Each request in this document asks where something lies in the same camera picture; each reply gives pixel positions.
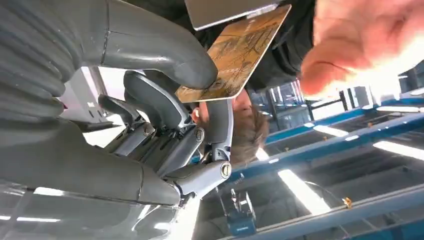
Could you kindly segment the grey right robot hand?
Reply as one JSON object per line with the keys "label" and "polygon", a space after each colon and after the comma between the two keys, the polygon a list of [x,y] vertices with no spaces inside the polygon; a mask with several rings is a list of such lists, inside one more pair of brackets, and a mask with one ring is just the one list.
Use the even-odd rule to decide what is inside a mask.
{"label": "grey right robot hand", "polygon": [[204,196],[231,175],[233,117],[228,101],[211,103],[222,116],[201,163],[172,173],[171,182],[123,154],[88,144],[61,118],[58,100],[81,67],[129,71],[134,95],[177,105],[140,74],[156,70],[184,87],[202,90],[217,68],[185,28],[121,0],[3,0],[0,3],[0,177],[90,197],[176,205]]}

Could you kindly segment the person's right hand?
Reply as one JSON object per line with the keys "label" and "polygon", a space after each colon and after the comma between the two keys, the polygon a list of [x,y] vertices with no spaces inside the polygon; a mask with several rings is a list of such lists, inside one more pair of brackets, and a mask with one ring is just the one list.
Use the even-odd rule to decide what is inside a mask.
{"label": "person's right hand", "polygon": [[424,59],[421,0],[318,0],[313,47],[300,71],[308,98],[384,85]]}

